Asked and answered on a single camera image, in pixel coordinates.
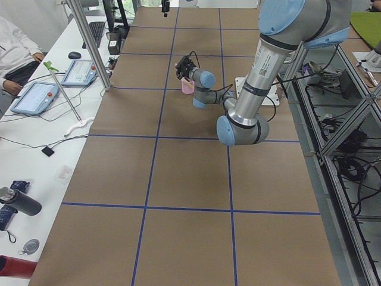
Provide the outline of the orange highlighter pen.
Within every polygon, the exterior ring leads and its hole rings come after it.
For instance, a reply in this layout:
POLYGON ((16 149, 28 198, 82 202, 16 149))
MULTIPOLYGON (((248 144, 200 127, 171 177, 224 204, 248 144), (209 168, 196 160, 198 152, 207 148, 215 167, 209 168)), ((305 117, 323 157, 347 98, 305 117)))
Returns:
POLYGON ((193 87, 192 83, 190 81, 187 80, 187 78, 183 77, 181 79, 182 81, 182 85, 185 87, 187 86, 189 89, 191 89, 193 87))

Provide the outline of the pink mesh pen holder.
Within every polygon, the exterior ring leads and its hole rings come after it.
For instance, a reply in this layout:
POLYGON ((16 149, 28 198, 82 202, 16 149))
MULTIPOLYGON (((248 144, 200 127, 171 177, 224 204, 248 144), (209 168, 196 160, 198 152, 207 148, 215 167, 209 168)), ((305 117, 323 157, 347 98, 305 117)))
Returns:
POLYGON ((195 82, 188 79, 187 77, 181 78, 181 83, 182 83, 182 92, 184 94, 192 94, 194 93, 195 90, 195 82))

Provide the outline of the black monitor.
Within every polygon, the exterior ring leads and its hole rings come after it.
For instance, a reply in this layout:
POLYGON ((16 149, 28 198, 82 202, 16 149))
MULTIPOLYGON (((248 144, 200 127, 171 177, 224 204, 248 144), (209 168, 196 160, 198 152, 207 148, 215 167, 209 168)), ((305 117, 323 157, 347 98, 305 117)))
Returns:
POLYGON ((107 18, 108 31, 115 33, 118 28, 122 28, 128 32, 130 27, 127 22, 122 0, 102 0, 102 4, 107 18))

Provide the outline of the black brown box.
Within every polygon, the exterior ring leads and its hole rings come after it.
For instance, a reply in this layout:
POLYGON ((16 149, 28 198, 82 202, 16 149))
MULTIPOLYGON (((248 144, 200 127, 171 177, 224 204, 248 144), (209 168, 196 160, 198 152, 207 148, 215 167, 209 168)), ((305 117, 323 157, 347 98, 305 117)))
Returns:
POLYGON ((108 52, 110 55, 118 55, 125 41, 125 29, 122 27, 116 28, 108 34, 108 52))

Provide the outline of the black computer mouse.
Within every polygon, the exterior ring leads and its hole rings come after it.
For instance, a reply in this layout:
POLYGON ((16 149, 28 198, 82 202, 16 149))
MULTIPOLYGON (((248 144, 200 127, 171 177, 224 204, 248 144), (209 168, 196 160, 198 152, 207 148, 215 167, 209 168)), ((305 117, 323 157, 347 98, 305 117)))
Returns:
POLYGON ((71 60, 80 59, 81 57, 82 57, 81 53, 76 51, 72 51, 68 53, 68 58, 71 60))

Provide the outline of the blue teach pendant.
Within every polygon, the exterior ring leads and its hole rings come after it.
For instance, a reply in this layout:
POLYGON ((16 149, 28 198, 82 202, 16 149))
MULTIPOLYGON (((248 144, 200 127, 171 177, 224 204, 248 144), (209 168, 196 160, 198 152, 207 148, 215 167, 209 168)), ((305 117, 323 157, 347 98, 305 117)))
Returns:
POLYGON ((57 84, 35 82, 11 107, 11 111, 31 116, 41 114, 51 105, 58 93, 57 84))
POLYGON ((72 60, 61 84, 68 87, 85 87, 96 77, 96 67, 92 60, 72 60))

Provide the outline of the seated person in white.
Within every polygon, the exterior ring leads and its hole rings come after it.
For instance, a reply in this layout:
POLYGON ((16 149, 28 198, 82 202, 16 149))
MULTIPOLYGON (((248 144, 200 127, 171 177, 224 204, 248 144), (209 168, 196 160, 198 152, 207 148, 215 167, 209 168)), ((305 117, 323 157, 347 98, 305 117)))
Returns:
POLYGON ((20 93, 45 55, 38 44, 1 17, 1 89, 13 96, 20 93))

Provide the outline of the near blue teach pendant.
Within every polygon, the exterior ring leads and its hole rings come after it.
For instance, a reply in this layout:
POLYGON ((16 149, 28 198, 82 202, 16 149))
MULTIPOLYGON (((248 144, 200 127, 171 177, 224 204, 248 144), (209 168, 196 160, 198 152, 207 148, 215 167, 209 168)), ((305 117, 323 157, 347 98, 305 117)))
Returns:
POLYGON ((51 105, 58 93, 57 84, 35 82, 11 107, 11 111, 31 116, 41 114, 51 105))

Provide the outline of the small black square device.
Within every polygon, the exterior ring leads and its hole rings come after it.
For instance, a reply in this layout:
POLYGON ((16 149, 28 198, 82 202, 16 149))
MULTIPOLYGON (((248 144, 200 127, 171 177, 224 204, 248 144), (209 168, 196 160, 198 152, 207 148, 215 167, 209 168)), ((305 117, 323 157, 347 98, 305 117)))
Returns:
POLYGON ((55 154, 55 151, 52 148, 50 148, 49 146, 43 147, 41 152, 43 152, 44 155, 46 155, 47 157, 50 157, 53 154, 55 154))

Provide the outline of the clear plastic packet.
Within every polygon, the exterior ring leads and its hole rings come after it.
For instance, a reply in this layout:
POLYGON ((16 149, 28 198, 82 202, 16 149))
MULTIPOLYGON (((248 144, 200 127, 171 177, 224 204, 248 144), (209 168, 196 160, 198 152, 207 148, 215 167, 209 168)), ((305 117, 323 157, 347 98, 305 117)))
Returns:
POLYGON ((54 178, 60 184, 66 185, 69 183, 73 170, 68 165, 62 165, 56 172, 54 178))

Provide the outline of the black water bottle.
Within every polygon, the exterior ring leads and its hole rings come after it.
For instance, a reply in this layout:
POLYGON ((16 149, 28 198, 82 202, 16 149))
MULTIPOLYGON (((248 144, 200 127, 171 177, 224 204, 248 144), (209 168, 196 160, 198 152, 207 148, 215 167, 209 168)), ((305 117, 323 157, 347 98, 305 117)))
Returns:
POLYGON ((8 187, 1 188, 1 203, 14 207, 16 210, 34 216, 38 214, 42 205, 23 192, 8 187))

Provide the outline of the dark blue folded umbrella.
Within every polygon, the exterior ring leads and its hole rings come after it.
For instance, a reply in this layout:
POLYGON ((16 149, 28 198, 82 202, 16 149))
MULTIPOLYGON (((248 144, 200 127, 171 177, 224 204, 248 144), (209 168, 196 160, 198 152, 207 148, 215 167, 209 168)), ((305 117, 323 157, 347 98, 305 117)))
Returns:
MULTIPOLYGON (((13 181, 10 188, 13 190, 18 190, 26 194, 29 185, 30 185, 30 182, 27 182, 27 181, 13 181)), ((18 211, 14 207, 3 204, 1 208, 1 220, 0 220, 1 231, 5 231, 8 225, 8 222, 12 218, 13 214, 17 212, 18 211)))

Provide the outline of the round silver tag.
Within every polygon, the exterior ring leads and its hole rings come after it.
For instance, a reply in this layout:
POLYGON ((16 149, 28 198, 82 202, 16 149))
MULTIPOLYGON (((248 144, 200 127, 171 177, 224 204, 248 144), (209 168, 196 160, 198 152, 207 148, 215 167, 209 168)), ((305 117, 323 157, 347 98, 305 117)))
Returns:
POLYGON ((25 255, 25 254, 26 255, 32 255, 35 252, 37 252, 37 250, 39 249, 39 246, 40 246, 40 242, 38 239, 34 238, 31 240, 28 240, 24 244, 23 249, 18 251, 18 254, 19 255, 25 255))

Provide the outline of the red bottle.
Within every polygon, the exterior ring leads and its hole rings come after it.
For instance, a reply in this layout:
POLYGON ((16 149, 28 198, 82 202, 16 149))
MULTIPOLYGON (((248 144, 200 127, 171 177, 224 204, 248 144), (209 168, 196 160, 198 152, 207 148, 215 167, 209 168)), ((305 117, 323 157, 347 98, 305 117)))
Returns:
POLYGON ((1 255, 1 276, 30 279, 37 263, 29 260, 1 255))

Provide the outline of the aluminium frame post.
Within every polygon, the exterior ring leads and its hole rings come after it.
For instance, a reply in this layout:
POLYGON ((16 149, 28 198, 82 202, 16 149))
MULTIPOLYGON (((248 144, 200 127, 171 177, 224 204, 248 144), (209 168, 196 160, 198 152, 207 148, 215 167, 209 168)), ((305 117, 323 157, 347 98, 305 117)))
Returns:
POLYGON ((111 87, 111 82, 107 75, 104 63, 98 51, 98 47, 96 45, 92 32, 90 31, 90 27, 86 19, 86 16, 83 12, 83 8, 80 4, 80 1, 66 0, 65 3, 69 6, 69 9, 71 9, 71 12, 77 23, 82 39, 85 42, 89 55, 95 65, 98 77, 100 78, 105 91, 109 91, 111 87))

